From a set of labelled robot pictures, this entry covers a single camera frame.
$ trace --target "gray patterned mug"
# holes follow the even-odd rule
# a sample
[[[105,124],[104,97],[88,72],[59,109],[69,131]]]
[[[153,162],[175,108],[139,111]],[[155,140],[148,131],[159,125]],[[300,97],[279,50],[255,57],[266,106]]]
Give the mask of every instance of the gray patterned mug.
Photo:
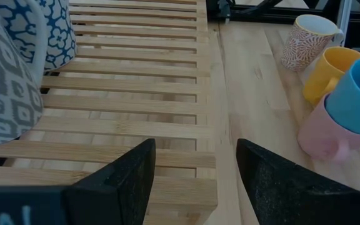
[[[36,29],[46,29],[38,4],[33,0],[27,1],[34,11],[39,11]],[[47,37],[38,38],[44,44],[40,44],[35,53],[44,61]],[[0,23],[0,144],[19,137],[41,118],[43,102],[39,92],[40,81],[36,80],[43,75],[44,66],[42,64],[40,68],[40,64],[38,62],[28,68]]]

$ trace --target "blue patterned mug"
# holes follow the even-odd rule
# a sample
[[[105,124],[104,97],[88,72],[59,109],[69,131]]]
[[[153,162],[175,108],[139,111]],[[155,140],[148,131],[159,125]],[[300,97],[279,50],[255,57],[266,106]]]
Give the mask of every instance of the blue patterned mug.
[[[36,12],[34,23],[39,41],[32,64],[24,62],[0,23],[0,144],[33,128],[43,115],[39,85],[47,49],[47,36],[43,33],[46,25],[38,4],[34,0],[27,1]]]
[[[45,71],[60,68],[76,55],[76,37],[69,15],[69,0],[34,0],[47,22],[48,49]],[[27,63],[34,59],[34,14],[25,0],[0,0],[0,15],[8,34]]]

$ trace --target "black metal frame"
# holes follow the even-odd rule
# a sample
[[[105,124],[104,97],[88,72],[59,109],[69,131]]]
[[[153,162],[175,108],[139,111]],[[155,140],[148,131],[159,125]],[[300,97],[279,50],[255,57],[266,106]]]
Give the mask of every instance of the black metal frame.
[[[314,14],[337,23],[341,0],[329,0],[324,9],[296,9],[273,7],[281,0],[265,0],[258,6],[236,4],[232,0],[206,0],[207,17],[210,21],[246,21],[258,23],[292,24],[302,14]],[[304,0],[310,8],[317,0]],[[360,51],[360,11],[352,11],[349,18],[345,46]]]

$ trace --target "stacked mugs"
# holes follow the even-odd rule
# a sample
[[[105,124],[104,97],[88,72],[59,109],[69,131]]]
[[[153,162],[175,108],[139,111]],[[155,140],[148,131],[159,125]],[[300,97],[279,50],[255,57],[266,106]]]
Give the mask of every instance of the stacked mugs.
[[[74,59],[69,0],[0,0],[0,144],[43,115],[43,74]]]
[[[343,36],[323,17],[299,16],[281,58],[288,69],[302,71],[320,55],[303,89],[315,109],[297,137],[316,159],[343,161],[360,147],[360,52],[337,47]],[[325,49],[330,45],[336,47]]]

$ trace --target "floral pattern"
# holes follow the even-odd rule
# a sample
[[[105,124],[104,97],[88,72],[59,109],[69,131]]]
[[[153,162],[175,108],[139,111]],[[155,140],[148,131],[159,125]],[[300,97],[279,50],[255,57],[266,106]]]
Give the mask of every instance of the floral pattern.
[[[64,66],[76,55],[76,39],[68,0],[37,0],[47,22],[48,49],[45,71]],[[25,0],[0,1],[2,24],[27,63],[32,63],[36,42],[34,15]]]
[[[284,45],[281,63],[292,71],[302,71],[319,55],[333,36],[313,34],[294,23]]]

